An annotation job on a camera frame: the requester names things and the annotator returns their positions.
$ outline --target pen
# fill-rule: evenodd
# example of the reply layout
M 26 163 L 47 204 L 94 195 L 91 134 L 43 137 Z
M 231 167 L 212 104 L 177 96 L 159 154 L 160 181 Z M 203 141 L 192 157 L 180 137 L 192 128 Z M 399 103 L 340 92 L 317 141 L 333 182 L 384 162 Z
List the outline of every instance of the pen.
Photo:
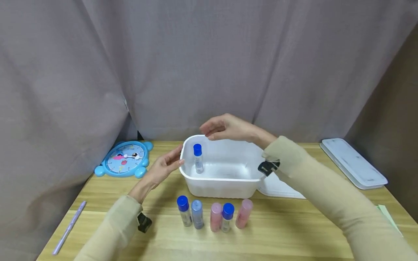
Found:
M 80 216 L 81 212 L 83 211 L 83 208 L 84 208 L 85 205 L 86 205 L 86 202 L 83 201 L 83 203 L 81 203 L 79 209 L 75 213 L 73 219 L 71 219 L 71 222 L 70 222 L 70 224 L 67 227 L 67 230 L 65 230 L 65 233 L 62 235 L 61 239 L 59 240 L 58 245 L 56 245 L 54 251 L 52 252 L 52 254 L 54 256 L 58 254 L 58 252 L 60 251 L 62 245 L 64 245 L 64 242 L 67 239 L 68 234 L 70 234 L 71 229 L 73 229 L 74 224 L 76 223 L 78 217 Z

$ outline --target blue bottle cap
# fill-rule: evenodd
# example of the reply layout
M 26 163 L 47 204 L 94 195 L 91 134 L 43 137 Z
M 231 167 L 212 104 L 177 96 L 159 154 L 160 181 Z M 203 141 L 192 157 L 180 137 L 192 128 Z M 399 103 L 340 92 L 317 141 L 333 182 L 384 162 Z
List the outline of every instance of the blue bottle cap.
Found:
M 202 145 L 200 145 L 199 143 L 196 143 L 193 146 L 193 152 L 196 157 L 199 157 L 200 155 L 202 155 Z
M 225 203 L 224 208 L 222 210 L 222 217 L 224 217 L 226 220 L 232 219 L 234 216 L 234 205 L 231 203 Z
M 200 213 L 202 211 L 202 202 L 200 202 L 200 200 L 194 200 L 191 203 L 191 211 L 194 213 Z
M 184 195 L 178 197 L 177 206 L 178 210 L 180 210 L 181 212 L 187 211 L 189 209 L 189 201 L 187 200 L 187 197 Z

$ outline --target green paper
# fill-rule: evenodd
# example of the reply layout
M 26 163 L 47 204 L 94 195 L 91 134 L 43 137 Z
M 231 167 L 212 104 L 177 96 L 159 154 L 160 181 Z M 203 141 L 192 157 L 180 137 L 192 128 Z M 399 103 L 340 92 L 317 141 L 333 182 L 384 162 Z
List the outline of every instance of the green paper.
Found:
M 386 206 L 385 205 L 377 205 L 376 207 L 382 212 L 382 214 L 389 220 L 389 222 L 396 228 L 396 230 L 399 232 L 399 234 L 401 234 L 401 236 L 403 237 L 401 231 L 398 229 L 398 226 L 393 221 L 392 216 L 389 214 L 389 211 L 387 210 Z

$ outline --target clock hand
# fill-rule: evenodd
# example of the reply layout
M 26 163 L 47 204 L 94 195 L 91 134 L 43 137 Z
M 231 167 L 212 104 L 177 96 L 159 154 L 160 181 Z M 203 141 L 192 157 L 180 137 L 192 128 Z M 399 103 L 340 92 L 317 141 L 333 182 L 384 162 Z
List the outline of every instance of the clock hand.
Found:
M 136 157 L 134 157 L 134 156 L 128 156 L 128 154 L 125 154 L 125 155 L 123 155 L 123 157 L 126 159 L 126 158 L 132 158 L 132 159 L 135 159 L 135 160 L 141 160 L 142 158 L 141 157 L 139 157 L 139 156 L 136 156 Z

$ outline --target black clip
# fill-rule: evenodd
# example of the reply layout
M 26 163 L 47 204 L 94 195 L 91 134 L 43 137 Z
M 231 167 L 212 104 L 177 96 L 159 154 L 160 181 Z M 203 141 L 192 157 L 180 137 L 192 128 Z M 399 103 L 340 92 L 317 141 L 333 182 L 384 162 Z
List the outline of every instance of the black clip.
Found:
M 265 161 L 258 165 L 258 170 L 266 175 L 267 177 L 274 171 L 276 171 L 280 166 L 280 161 Z
M 138 230 L 142 233 L 146 233 L 147 230 L 151 227 L 153 222 L 151 219 L 147 218 L 144 214 L 139 213 L 138 215 Z

